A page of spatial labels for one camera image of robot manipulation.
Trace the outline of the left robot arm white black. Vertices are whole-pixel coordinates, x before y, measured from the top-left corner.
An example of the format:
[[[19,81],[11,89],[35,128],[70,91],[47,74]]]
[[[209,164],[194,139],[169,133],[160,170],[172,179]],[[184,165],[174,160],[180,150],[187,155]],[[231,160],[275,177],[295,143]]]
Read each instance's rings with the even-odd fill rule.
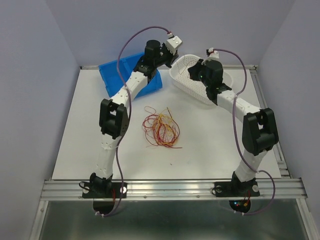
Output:
[[[130,103],[150,83],[158,67],[172,66],[179,56],[178,48],[181,44],[182,40],[178,36],[173,36],[164,43],[157,40],[147,41],[144,54],[136,63],[126,84],[110,99],[101,101],[99,112],[101,149],[89,181],[79,184],[83,198],[110,198],[113,193],[123,193],[122,187],[112,186],[113,164],[119,142],[129,127]]]

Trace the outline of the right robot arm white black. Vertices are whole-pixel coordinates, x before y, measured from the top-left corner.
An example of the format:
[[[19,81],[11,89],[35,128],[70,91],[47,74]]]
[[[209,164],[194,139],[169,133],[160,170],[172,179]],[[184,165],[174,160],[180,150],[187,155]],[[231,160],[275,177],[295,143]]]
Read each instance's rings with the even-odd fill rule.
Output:
[[[266,153],[279,141],[275,114],[270,108],[259,108],[243,100],[223,82],[223,67],[217,60],[199,59],[188,68],[190,79],[202,82],[208,99],[232,115],[232,121],[242,123],[241,139],[236,139],[241,161],[230,181],[217,181],[216,197],[259,196],[256,175]]]

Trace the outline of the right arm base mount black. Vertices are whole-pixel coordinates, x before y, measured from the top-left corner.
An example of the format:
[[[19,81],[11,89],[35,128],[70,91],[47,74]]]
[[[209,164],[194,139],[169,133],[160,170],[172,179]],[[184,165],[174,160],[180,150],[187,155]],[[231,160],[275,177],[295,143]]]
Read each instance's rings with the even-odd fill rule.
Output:
[[[259,197],[260,191],[256,178],[241,182],[233,172],[230,181],[216,181],[211,193],[218,198],[227,197]]]

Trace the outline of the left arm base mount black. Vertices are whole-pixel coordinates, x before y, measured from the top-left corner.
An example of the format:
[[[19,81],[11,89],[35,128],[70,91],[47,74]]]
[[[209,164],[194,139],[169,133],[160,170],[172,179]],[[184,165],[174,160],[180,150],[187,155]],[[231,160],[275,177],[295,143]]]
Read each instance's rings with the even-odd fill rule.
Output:
[[[80,181],[78,185],[82,189],[82,198],[84,199],[115,200],[127,197],[128,183],[114,182],[112,176],[105,178],[92,173],[89,181]]]

